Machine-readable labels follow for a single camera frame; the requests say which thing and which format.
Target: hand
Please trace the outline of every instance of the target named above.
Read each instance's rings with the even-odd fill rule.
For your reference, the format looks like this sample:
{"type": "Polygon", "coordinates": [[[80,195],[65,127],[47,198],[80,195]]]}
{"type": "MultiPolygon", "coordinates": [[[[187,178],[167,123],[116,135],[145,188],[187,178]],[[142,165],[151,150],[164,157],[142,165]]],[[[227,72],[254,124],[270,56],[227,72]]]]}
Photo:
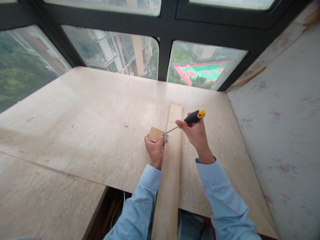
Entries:
{"type": "Polygon", "coordinates": [[[197,123],[187,125],[184,121],[176,120],[175,123],[187,135],[190,143],[195,147],[202,164],[212,164],[216,162],[215,157],[212,155],[208,145],[206,129],[204,127],[203,118],[197,123]]]}
{"type": "Polygon", "coordinates": [[[161,170],[162,165],[162,157],[163,157],[163,150],[164,150],[164,138],[162,136],[159,137],[157,143],[151,142],[148,140],[149,134],[144,137],[144,142],[146,144],[147,152],[151,158],[151,166],[161,170]]]}

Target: screwdriver handle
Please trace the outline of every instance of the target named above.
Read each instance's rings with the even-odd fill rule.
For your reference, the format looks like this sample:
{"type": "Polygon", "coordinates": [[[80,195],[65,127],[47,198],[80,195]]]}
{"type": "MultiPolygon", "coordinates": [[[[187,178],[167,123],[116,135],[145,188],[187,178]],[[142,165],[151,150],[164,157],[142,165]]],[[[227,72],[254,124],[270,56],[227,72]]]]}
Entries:
{"type": "Polygon", "coordinates": [[[194,111],[193,113],[191,113],[189,116],[187,116],[184,119],[184,122],[189,125],[192,123],[196,123],[198,122],[201,118],[203,118],[206,115],[206,112],[203,109],[199,109],[197,111],[194,111]]]}

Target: screwdriver shaft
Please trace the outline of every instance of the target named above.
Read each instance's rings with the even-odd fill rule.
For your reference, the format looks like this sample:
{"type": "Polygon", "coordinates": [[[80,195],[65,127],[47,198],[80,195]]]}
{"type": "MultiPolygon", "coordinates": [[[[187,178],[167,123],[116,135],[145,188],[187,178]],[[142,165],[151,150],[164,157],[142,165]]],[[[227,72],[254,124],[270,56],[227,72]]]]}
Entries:
{"type": "MultiPolygon", "coordinates": [[[[171,129],[170,131],[168,132],[171,132],[172,130],[175,130],[178,126],[176,126],[175,128],[171,129]]],[[[164,133],[164,134],[167,134],[168,132],[164,133]]]]}

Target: cable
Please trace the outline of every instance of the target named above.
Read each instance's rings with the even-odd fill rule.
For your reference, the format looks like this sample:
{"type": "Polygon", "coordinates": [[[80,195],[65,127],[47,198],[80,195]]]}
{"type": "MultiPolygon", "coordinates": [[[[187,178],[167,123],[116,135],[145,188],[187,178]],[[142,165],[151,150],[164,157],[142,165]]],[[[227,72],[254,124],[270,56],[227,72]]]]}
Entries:
{"type": "MultiPolygon", "coordinates": [[[[126,195],[125,195],[124,191],[123,191],[123,198],[122,198],[122,199],[124,199],[124,201],[123,201],[123,207],[122,207],[121,213],[123,212],[124,203],[125,203],[125,201],[126,201],[126,195]]],[[[112,222],[113,222],[114,214],[116,213],[116,210],[117,210],[119,204],[121,203],[122,199],[120,200],[120,202],[119,202],[118,205],[116,206],[116,209],[114,210],[114,213],[113,213],[113,215],[112,215],[111,224],[110,224],[110,231],[112,230],[112,222]]]]}
{"type": "Polygon", "coordinates": [[[113,222],[113,218],[114,218],[114,214],[116,213],[116,210],[119,206],[119,204],[121,203],[121,201],[123,200],[123,207],[122,207],[122,212],[123,212],[123,209],[124,209],[124,204],[126,202],[126,195],[125,195],[125,192],[123,191],[123,198],[120,200],[120,202],[118,203],[118,205],[116,206],[116,209],[114,210],[114,213],[112,215],[112,219],[111,219],[111,224],[110,224],[110,231],[107,233],[107,235],[104,237],[104,239],[107,239],[107,237],[109,236],[109,234],[111,233],[112,229],[114,228],[114,226],[112,226],[112,222],[113,222]]]}

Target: red court border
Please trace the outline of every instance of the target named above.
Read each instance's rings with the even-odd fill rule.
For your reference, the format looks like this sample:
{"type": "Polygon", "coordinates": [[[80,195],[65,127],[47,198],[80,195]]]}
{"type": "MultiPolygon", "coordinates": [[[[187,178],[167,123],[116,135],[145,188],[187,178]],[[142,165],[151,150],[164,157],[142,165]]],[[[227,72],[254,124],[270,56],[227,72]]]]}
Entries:
{"type": "Polygon", "coordinates": [[[180,65],[180,66],[175,66],[174,68],[177,70],[177,72],[179,73],[179,75],[183,78],[183,80],[185,81],[186,84],[188,84],[188,86],[192,86],[192,82],[190,81],[190,79],[184,75],[184,72],[181,70],[181,68],[184,67],[196,67],[196,66],[204,66],[204,65],[213,65],[213,64],[219,64],[222,68],[225,68],[224,66],[221,65],[221,63],[229,63],[229,61],[222,61],[222,62],[212,62],[212,63],[198,63],[198,64],[187,64],[187,65],[180,65]]]}

